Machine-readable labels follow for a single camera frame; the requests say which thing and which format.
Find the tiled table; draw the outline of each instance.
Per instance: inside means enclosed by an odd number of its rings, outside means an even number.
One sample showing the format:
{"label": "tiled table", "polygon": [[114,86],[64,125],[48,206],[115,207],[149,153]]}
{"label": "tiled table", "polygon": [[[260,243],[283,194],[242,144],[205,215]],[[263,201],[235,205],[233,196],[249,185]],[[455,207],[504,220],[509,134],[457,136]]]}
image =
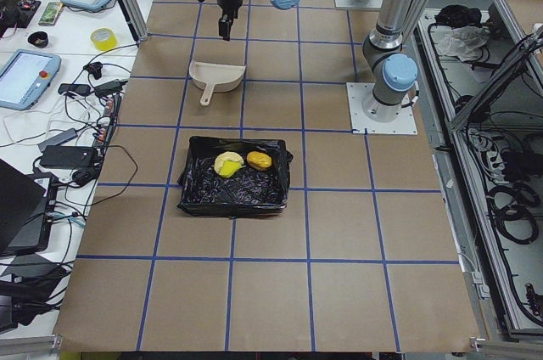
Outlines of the tiled table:
{"label": "tiled table", "polygon": [[[78,351],[467,350],[478,334],[423,124],[350,132],[345,83],[371,79],[375,14],[245,0],[232,41],[212,2],[154,0],[115,143],[139,165],[92,208],[56,332]],[[199,105],[191,59],[247,65]],[[189,217],[176,180],[193,135],[281,138],[279,216]],[[133,172],[110,149],[97,198]]]}

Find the yellow object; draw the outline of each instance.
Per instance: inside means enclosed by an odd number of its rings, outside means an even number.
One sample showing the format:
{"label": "yellow object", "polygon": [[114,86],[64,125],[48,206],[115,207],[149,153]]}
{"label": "yellow object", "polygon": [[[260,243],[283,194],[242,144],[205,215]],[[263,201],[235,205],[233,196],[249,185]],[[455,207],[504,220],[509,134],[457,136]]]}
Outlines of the yellow object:
{"label": "yellow object", "polygon": [[102,27],[91,33],[91,40],[94,47],[102,52],[106,52],[117,46],[117,38],[114,32],[107,27]]}
{"label": "yellow object", "polygon": [[257,171],[265,171],[272,165],[272,158],[264,152],[254,150],[247,154],[247,163]]}
{"label": "yellow object", "polygon": [[236,152],[223,152],[216,157],[213,170],[220,177],[231,177],[244,163],[244,158],[240,154]]}

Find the black connector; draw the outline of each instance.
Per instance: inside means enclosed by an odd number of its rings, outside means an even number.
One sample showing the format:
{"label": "black connector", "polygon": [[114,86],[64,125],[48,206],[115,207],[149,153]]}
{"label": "black connector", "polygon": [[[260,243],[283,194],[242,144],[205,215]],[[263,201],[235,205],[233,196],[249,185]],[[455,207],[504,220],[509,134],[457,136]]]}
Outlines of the black connector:
{"label": "black connector", "polygon": [[105,82],[94,88],[94,94],[99,97],[107,97],[108,95],[120,93],[122,86],[126,84],[127,80],[113,80],[111,82]]}

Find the yellow food item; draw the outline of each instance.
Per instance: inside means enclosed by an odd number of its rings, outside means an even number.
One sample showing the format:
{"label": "yellow food item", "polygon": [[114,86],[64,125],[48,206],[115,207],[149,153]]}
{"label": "yellow food item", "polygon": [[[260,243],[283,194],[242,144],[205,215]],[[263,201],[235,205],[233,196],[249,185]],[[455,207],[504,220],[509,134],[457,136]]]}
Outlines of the yellow food item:
{"label": "yellow food item", "polygon": [[254,150],[247,154],[247,163],[257,171],[265,171],[272,165],[272,158],[264,152]]}
{"label": "yellow food item", "polygon": [[224,152],[216,157],[213,170],[220,177],[231,177],[244,165],[244,158],[236,152]]}

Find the white dustpan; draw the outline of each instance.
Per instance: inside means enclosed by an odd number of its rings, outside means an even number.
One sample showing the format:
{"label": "white dustpan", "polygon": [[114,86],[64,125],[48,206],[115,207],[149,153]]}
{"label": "white dustpan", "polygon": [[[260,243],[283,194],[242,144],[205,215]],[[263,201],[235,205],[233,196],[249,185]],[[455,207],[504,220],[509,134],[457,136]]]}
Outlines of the white dustpan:
{"label": "white dustpan", "polygon": [[204,90],[200,104],[207,107],[213,93],[225,93],[236,88],[244,78],[244,65],[216,65],[191,61],[188,74],[196,87]]}

